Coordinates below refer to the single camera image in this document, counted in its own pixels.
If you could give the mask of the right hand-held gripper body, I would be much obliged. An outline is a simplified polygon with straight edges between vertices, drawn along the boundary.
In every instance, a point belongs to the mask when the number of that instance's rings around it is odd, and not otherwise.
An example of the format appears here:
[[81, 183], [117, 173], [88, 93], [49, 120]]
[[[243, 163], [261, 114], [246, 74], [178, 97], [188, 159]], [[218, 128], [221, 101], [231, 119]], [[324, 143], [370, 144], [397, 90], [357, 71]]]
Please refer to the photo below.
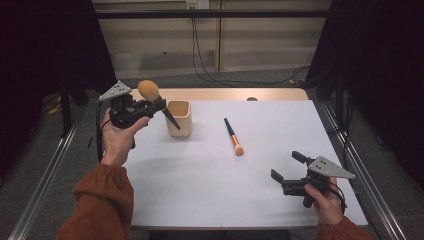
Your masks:
[[355, 179], [356, 176], [330, 161], [329, 159], [319, 156], [313, 159], [311, 164], [305, 164], [307, 167], [306, 176], [299, 180], [287, 180], [287, 185], [281, 185], [283, 194], [288, 196], [303, 197], [303, 206], [311, 208], [314, 199], [305, 191], [304, 186], [311, 184], [322, 194], [330, 191], [330, 177]]

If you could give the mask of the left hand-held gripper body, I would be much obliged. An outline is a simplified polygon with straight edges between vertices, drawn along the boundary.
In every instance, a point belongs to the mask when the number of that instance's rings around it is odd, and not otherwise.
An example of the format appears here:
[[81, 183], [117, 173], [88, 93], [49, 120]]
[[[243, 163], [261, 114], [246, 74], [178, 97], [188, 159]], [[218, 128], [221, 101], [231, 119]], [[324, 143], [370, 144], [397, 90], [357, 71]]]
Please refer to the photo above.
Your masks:
[[145, 100], [136, 101], [132, 89], [118, 81], [99, 97], [100, 102], [110, 104], [110, 120], [115, 127], [126, 129], [140, 118], [151, 117], [151, 104]]

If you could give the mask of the large makeup brush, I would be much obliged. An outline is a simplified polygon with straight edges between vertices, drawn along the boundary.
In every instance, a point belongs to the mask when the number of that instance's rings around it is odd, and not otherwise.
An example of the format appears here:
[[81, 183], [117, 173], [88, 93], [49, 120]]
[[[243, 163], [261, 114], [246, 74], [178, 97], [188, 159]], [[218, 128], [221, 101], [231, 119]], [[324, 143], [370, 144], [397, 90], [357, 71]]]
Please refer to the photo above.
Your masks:
[[[162, 101], [166, 102], [166, 100], [163, 99], [159, 93], [158, 85], [152, 80], [140, 81], [138, 84], [138, 91], [145, 100], [150, 100], [150, 101], [159, 100], [160, 102]], [[179, 124], [177, 123], [177, 121], [175, 120], [171, 112], [167, 109], [167, 103], [166, 103], [166, 108], [162, 111], [162, 113], [177, 129], [180, 129]]]

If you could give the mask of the cream square cup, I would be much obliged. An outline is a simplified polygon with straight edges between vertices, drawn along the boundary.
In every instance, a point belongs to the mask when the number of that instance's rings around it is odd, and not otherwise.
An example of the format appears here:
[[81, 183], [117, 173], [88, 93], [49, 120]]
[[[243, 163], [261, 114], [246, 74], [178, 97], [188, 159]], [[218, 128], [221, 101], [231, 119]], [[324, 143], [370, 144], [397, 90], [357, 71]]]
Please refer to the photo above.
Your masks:
[[166, 120], [168, 133], [172, 137], [188, 137], [192, 132], [191, 104], [189, 101], [169, 101], [167, 109], [178, 124], [176, 127], [170, 120]]

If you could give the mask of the small makeup brush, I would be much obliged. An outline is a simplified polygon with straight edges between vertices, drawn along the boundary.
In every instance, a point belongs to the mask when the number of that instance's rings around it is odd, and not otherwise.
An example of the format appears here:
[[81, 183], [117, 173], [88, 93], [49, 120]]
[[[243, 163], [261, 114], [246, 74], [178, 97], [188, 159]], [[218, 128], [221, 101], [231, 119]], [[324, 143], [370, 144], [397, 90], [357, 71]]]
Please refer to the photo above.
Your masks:
[[232, 129], [232, 126], [231, 126], [230, 122], [228, 121], [227, 118], [224, 119], [224, 122], [225, 122], [225, 125], [226, 125], [226, 128], [227, 128], [227, 131], [228, 131], [228, 133], [229, 133], [229, 135], [231, 137], [231, 140], [232, 140], [232, 142], [234, 144], [235, 155], [236, 156], [242, 156], [244, 154], [244, 149], [241, 146], [241, 144], [239, 143], [239, 141], [238, 141], [238, 139], [237, 139], [237, 137], [235, 135], [235, 132]]

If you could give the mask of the person's left hand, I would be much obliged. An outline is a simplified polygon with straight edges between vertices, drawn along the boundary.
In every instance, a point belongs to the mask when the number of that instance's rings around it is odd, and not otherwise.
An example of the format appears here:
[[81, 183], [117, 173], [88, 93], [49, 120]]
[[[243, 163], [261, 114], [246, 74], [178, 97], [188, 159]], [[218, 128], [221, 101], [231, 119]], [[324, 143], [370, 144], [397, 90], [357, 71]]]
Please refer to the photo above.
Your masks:
[[101, 163], [121, 167], [127, 161], [135, 134], [147, 126], [149, 121], [148, 117], [142, 117], [129, 128], [120, 129], [112, 125], [109, 109], [107, 109], [102, 120], [103, 128], [101, 132], [105, 153]]

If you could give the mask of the person's right hand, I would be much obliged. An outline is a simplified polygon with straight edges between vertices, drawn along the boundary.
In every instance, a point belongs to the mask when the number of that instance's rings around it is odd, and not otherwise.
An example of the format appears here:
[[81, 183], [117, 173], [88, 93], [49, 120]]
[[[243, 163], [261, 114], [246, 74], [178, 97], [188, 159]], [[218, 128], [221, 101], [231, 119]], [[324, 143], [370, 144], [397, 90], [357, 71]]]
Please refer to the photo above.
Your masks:
[[330, 177], [329, 181], [330, 191], [325, 194], [311, 184], [304, 186], [305, 191], [314, 199], [313, 205], [319, 224], [325, 226], [339, 224], [344, 219], [341, 200], [337, 196], [337, 180], [335, 177]]

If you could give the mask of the wooden table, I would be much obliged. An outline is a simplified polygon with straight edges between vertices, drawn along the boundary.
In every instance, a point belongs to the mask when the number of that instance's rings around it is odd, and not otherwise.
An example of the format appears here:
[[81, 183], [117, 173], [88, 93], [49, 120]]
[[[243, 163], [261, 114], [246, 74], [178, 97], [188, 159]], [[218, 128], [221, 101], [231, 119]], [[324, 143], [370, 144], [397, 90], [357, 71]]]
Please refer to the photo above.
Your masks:
[[167, 100], [188, 101], [303, 101], [307, 93], [300, 88], [165, 88], [159, 94]]

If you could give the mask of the white table mat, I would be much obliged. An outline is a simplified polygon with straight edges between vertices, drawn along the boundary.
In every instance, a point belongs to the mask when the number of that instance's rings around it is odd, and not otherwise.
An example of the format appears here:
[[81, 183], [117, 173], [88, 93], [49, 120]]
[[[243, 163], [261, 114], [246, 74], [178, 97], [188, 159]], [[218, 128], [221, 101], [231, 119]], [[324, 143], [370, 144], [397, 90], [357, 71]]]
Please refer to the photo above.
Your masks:
[[[132, 223], [145, 229], [287, 229], [317, 222], [300, 197], [271, 178], [305, 177], [292, 157], [338, 157], [311, 101], [194, 101], [192, 133], [169, 135], [156, 115], [125, 164], [134, 188]], [[224, 119], [244, 149], [236, 156]]]

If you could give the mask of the black curtain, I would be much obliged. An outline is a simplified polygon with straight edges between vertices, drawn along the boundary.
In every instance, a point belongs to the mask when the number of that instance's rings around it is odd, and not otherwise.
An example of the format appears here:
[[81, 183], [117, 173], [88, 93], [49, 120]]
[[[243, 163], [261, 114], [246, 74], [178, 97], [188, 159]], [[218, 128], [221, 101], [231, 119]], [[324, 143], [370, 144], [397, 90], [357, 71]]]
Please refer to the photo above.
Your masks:
[[306, 82], [342, 85], [424, 190], [424, 0], [330, 0]]
[[93, 0], [0, 0], [0, 176], [37, 122], [42, 99], [65, 86], [79, 105], [116, 75]]

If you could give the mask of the long desk with dark edge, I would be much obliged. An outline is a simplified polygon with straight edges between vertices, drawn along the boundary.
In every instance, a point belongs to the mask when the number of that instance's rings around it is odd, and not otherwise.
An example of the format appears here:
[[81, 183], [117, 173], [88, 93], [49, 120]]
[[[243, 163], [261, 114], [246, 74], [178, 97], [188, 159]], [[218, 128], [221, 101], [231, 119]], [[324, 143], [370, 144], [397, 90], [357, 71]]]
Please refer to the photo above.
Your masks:
[[99, 19], [153, 18], [322, 18], [329, 10], [98, 10]]

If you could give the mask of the metal floor rail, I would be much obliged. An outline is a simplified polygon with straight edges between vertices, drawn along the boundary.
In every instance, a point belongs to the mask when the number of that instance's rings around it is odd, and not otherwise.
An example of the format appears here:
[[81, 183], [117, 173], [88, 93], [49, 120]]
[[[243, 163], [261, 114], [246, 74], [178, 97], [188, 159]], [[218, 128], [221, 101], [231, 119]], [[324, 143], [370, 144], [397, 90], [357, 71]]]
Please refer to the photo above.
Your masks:
[[79, 127], [81, 118], [84, 113], [78, 113], [74, 122], [67, 133], [61, 138], [58, 146], [50, 159], [50, 162], [43, 173], [34, 193], [32, 194], [29, 203], [26, 205], [24, 211], [20, 215], [17, 223], [15, 224], [11, 234], [7, 240], [26, 240], [30, 230], [37, 218], [37, 215], [45, 201], [47, 193], [53, 183], [58, 169], [65, 157], [69, 146], [72, 143], [74, 135]]
[[351, 168], [357, 174], [357, 179], [367, 194], [378, 219], [384, 226], [385, 233], [389, 240], [407, 240], [401, 226], [390, 209], [389, 205], [380, 193], [377, 185], [374, 183], [370, 173], [366, 169], [361, 157], [359, 156], [355, 146], [350, 141], [348, 134], [341, 129], [341, 125], [336, 120], [335, 110], [328, 103], [322, 104], [322, 109], [335, 132], [338, 141], [343, 149], [343, 161], [349, 162]]

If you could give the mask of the black stand post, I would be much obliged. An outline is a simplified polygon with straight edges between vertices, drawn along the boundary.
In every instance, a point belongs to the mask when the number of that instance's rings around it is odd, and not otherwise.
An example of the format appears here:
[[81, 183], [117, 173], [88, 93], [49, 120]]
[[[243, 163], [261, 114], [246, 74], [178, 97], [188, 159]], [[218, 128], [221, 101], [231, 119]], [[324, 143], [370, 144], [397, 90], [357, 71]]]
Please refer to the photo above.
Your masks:
[[64, 75], [60, 82], [60, 97], [63, 123], [62, 137], [65, 137], [72, 125], [67, 75]]

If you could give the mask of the white wall socket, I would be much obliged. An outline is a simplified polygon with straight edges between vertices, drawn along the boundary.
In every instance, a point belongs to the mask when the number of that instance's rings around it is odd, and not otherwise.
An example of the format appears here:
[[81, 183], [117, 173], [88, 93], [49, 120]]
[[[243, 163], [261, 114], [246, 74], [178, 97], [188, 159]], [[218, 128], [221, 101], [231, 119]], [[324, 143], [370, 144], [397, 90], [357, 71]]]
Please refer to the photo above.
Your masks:
[[209, 0], [186, 0], [188, 10], [208, 10], [210, 8]]

